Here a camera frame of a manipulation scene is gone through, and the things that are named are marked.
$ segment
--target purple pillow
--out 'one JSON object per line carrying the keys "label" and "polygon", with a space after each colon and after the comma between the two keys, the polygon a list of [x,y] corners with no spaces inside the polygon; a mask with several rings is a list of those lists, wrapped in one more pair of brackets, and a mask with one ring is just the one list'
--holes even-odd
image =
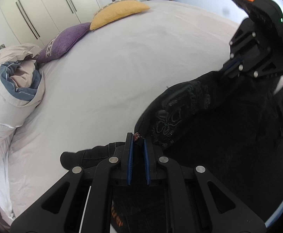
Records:
{"label": "purple pillow", "polygon": [[37,63],[46,63],[60,58],[75,43],[90,30],[91,23],[82,23],[69,27],[60,32],[48,45],[40,52]]}

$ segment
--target rolled blanket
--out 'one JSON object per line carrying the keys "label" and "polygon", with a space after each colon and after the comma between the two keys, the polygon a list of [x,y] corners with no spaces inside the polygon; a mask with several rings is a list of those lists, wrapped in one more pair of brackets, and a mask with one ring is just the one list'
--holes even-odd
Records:
{"label": "rolled blanket", "polygon": [[40,51],[33,44],[0,49],[0,146],[7,139],[10,143],[11,134],[43,97],[43,74],[36,69]]}

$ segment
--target black device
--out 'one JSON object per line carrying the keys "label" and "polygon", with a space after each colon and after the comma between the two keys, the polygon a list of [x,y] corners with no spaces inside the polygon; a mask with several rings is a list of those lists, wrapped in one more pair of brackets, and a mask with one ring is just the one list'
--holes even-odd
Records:
{"label": "black device", "polygon": [[[249,15],[230,42],[223,77],[283,74],[283,14],[271,0],[233,0]],[[97,166],[72,168],[12,223],[11,233],[109,232],[112,190],[132,180],[134,150],[142,149],[149,188],[165,190],[167,232],[263,233],[264,222],[203,166],[163,156],[150,137],[127,134],[124,146]]]}

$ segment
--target white bed sheet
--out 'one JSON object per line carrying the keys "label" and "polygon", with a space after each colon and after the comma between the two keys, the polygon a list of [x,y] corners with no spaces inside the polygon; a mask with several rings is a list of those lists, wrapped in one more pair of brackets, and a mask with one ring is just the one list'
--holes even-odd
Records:
{"label": "white bed sheet", "polygon": [[218,70],[228,59],[236,23],[182,3],[146,3],[149,11],[88,33],[42,68],[43,100],[10,146],[16,217],[67,172],[62,152],[125,141],[167,87]]}

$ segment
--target silver screw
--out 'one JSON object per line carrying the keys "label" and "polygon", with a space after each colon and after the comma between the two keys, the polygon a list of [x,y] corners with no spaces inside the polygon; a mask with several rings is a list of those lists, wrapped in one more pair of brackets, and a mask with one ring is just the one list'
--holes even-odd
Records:
{"label": "silver screw", "polygon": [[80,166],[75,166],[73,168],[73,173],[80,173],[82,171],[82,168]]}
{"label": "silver screw", "polygon": [[117,163],[119,161],[119,159],[117,158],[117,157],[111,157],[110,159],[109,159],[109,162],[110,163]]}
{"label": "silver screw", "polygon": [[168,162],[168,157],[160,157],[160,158],[159,158],[159,161],[160,161],[161,163],[167,163],[167,162]]}
{"label": "silver screw", "polygon": [[200,173],[205,172],[205,167],[204,166],[197,166],[195,169],[196,169],[197,172],[200,172]]}

